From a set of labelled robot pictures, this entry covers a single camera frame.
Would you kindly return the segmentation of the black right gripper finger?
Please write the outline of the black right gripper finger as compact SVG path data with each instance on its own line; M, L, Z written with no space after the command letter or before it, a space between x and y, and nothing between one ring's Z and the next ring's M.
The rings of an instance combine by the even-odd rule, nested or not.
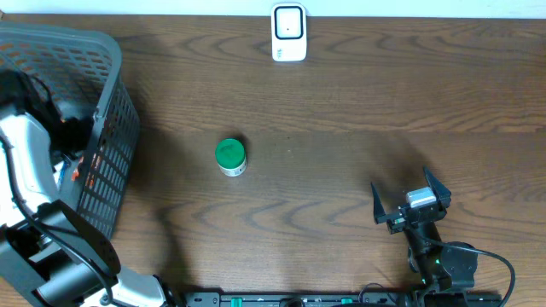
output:
M384 207L380 201L380 196L373 183L370 184L373 195L373 215L376 224L385 223L388 216L385 213Z
M436 178L432 172L426 167L423 167L424 175L429 188L437 197L437 202L443 207L448 208L451 203L451 191Z

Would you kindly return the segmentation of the green lid white jar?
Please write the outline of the green lid white jar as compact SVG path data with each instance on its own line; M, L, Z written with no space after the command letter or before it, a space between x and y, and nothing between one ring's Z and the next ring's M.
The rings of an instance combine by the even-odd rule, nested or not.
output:
M221 172L228 177L238 177L247 168L246 150L235 138L226 138L219 142L215 158Z

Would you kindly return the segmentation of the white blue medicine box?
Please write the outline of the white blue medicine box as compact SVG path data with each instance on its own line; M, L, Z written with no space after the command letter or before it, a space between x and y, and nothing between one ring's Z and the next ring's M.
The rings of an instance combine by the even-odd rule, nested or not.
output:
M55 184L56 184L57 188L59 188L62 185L64 176L65 176L65 172L66 172L69 165L70 165L70 162L66 161L66 160L62 160L59 163L57 163L56 165L54 165L53 175L54 175Z

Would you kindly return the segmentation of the red Top candy bar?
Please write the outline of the red Top candy bar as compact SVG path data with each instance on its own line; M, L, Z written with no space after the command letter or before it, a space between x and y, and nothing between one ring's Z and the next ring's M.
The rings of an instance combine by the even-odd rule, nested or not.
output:
M83 169L84 156L78 161L76 168L73 170L71 175L71 181L76 182L84 173ZM90 164L89 173L85 179L85 186L88 188L93 188L95 183L98 180L97 173L102 165L102 156L98 153L93 155L93 159Z

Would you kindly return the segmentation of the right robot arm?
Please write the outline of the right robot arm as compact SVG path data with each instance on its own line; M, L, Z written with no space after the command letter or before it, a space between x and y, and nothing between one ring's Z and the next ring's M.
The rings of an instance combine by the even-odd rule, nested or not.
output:
M390 234L402 233L409 245L410 268L423 285L397 301L400 306L467 306L466 291L474 286L478 253L464 242L443 242L436 222L447 215L451 191L428 168L427 186L410 191L397 211L387 213L378 190L371 187L374 222L384 223Z

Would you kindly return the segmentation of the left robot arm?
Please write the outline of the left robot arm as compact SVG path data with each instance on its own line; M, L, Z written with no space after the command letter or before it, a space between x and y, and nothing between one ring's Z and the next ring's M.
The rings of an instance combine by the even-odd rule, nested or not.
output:
M110 241L139 118L108 81L97 102L1 72L1 275L34 306L182 306L157 275L126 268Z

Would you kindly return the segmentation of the white barcode scanner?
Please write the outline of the white barcode scanner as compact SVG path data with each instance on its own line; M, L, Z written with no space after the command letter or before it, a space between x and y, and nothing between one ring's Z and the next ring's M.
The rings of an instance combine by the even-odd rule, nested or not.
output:
M307 54L306 9L278 3L271 9L271 56L274 61L302 61Z

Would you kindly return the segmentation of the grey plastic mesh basket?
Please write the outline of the grey plastic mesh basket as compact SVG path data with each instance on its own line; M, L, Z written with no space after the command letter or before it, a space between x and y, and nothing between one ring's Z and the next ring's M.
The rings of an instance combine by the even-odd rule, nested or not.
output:
M140 130L140 119L120 77L118 43L102 32L4 21L1 67L30 77L63 119L90 119L90 139L70 162L60 197L105 236L111 237ZM98 180L85 186L94 154L102 156ZM83 175L71 181L84 156Z

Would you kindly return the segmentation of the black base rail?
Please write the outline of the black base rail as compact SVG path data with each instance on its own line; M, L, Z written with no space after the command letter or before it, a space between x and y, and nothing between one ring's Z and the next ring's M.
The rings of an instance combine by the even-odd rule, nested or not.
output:
M411 307L411 306L498 306L499 294L430 293L422 302L406 293L372 290L356 293L185 293L188 307Z

